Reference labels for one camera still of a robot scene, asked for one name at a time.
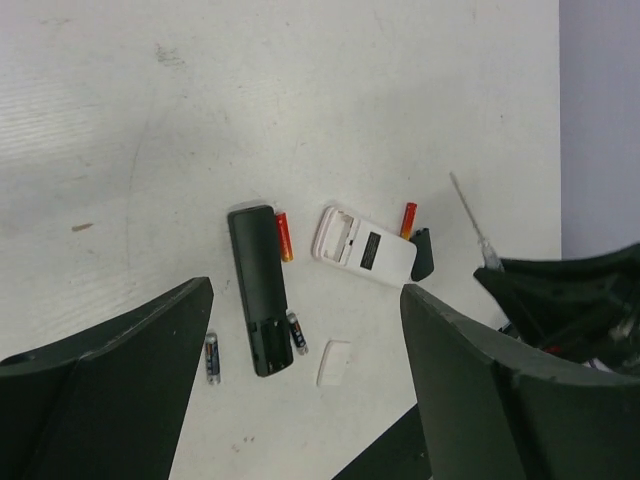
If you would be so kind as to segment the red yellow battery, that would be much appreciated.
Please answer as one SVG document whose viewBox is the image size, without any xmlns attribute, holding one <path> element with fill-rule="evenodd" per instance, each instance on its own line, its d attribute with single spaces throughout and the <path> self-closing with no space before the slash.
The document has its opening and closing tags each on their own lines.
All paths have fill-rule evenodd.
<svg viewBox="0 0 640 480">
<path fill-rule="evenodd" d="M 413 231 L 415 217 L 417 213 L 418 205 L 414 202 L 408 202 L 406 204 L 402 225 L 400 229 L 400 237 L 404 240 L 409 240 Z"/>
<path fill-rule="evenodd" d="M 281 260 L 284 263 L 288 263 L 294 259 L 294 252 L 287 215 L 283 211 L 277 212 L 275 215 L 275 219 L 278 230 Z"/>
</svg>

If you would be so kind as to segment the white red remote control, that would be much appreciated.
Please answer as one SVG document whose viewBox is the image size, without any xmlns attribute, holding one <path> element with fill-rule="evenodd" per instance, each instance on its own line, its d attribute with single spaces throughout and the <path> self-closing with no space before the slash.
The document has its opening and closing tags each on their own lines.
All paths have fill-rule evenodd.
<svg viewBox="0 0 640 480">
<path fill-rule="evenodd" d="M 410 280 L 417 247 L 339 205 L 323 212 L 312 256 L 339 270 L 402 288 Z"/>
</svg>

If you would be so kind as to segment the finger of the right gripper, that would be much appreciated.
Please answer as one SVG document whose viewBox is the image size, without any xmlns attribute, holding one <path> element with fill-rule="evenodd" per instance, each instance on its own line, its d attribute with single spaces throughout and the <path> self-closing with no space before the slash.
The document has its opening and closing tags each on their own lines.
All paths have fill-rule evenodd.
<svg viewBox="0 0 640 480">
<path fill-rule="evenodd" d="M 627 360 L 639 351 L 639 246 L 574 260 L 503 259 L 475 279 L 522 341 L 566 360 Z"/>
</svg>

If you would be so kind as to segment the black orange battery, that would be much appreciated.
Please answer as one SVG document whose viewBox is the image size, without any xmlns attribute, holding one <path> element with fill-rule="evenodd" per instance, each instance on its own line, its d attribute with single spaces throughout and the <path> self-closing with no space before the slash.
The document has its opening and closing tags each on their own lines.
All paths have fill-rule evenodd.
<svg viewBox="0 0 640 480">
<path fill-rule="evenodd" d="M 302 332 L 297 315 L 294 312 L 289 311 L 287 313 L 287 321 L 289 323 L 291 338 L 294 342 L 296 351 L 301 356 L 306 355 L 309 352 L 308 345 Z"/>
</svg>

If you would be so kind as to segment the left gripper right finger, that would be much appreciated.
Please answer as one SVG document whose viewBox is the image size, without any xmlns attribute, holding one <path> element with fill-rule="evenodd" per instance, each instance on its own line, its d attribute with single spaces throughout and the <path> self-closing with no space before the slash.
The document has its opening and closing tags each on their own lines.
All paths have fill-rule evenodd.
<svg viewBox="0 0 640 480">
<path fill-rule="evenodd" d="M 421 287 L 402 328 L 437 479 L 635 479 L 639 382 L 559 359 Z"/>
</svg>

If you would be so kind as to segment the black battery cover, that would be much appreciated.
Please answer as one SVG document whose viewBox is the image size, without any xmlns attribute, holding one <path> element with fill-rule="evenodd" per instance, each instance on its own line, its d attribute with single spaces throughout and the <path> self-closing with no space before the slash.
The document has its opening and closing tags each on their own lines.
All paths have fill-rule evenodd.
<svg viewBox="0 0 640 480">
<path fill-rule="evenodd" d="M 416 257 L 411 270 L 411 280 L 420 282 L 429 277 L 435 269 L 430 230 L 417 230 L 410 238 L 416 247 Z"/>
</svg>

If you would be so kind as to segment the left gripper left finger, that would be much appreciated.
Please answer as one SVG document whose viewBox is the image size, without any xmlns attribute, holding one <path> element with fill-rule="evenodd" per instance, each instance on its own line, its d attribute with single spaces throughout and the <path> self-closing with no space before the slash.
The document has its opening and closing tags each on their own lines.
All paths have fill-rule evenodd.
<svg viewBox="0 0 640 480">
<path fill-rule="evenodd" d="M 213 299 L 193 278 L 2 360 L 2 478 L 168 478 Z"/>
</svg>

